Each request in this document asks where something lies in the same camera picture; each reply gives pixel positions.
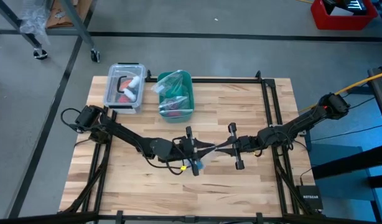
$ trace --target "white object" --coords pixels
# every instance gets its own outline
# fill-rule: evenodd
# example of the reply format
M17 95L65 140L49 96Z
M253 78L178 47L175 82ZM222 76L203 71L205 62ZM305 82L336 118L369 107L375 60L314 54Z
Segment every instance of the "white object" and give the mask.
M123 93L118 92L118 83L123 83L126 80L133 80L135 77L138 78L139 83L136 85L133 91L127 89L119 90L124 91L124 94L130 99L131 102L120 103L118 99ZM104 105L108 108L114 109L118 113L140 113L142 106L142 94L144 93L145 77L146 68L141 64L117 63L112 65L108 72L108 80L104 95Z
M354 12L350 12L348 10L341 9L339 7L334 7L332 12L330 13L331 16L352 16Z
M140 77L133 77L133 79L129 83L128 87L134 88L139 84L139 82L140 82Z
M136 101L136 95L134 95L130 90L124 89L124 95L127 96L131 101Z

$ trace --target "plastic container lid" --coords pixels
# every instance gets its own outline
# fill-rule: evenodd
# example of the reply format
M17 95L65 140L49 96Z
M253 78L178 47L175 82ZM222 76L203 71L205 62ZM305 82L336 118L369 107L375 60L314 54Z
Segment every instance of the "plastic container lid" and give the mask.
M117 63L109 68L104 105L112 109L135 109L142 103L146 68L141 64Z

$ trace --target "wooden tabletop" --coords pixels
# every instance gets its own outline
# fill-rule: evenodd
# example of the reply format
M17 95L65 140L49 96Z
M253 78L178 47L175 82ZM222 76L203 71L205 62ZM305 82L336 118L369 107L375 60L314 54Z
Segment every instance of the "wooden tabletop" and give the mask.
M103 107L106 81L107 77L93 78L88 105ZM286 123L298 116L291 81L288 78L275 81L282 119ZM142 113L119 114L116 120L141 136L172 139L184 136L185 127L191 126L195 138L218 144L229 136L230 122L236 123L238 136L255 136L268 126L260 84L194 83L195 112L189 122L179 124L169 124L161 118L157 112L158 96L150 90L152 84L146 83ZM275 123L271 92L268 92ZM77 141L88 136L79 134ZM305 143L304 138L297 140ZM75 148L60 210L66 209L86 185L94 147L95 144L88 141ZM289 157L294 181L298 184L301 173L310 169L309 155L303 146L294 143ZM176 176L167 169L149 166L134 147L113 138L100 214L115 215L117 210L123 210L125 215L253 217L261 212L264 217L280 217L271 149L264 150L259 158L253 154L242 154L242 158L245 169L236 170L234 157L216 152L208 155L206 167L198 177L194 177L191 170ZM163 165L157 159L152 162ZM311 171L303 175L303 181L314 184ZM292 212L289 191L284 186L288 212Z

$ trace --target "cart wheel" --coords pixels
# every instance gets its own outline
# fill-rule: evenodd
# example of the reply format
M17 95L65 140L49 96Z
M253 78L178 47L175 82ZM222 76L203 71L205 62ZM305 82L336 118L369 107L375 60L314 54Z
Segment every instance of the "cart wheel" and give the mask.
M91 50L91 60L94 62L100 62L100 52L97 50Z
M34 58L37 60L45 60L47 58L47 52L45 50L42 50L42 54L39 55L39 53L34 50Z

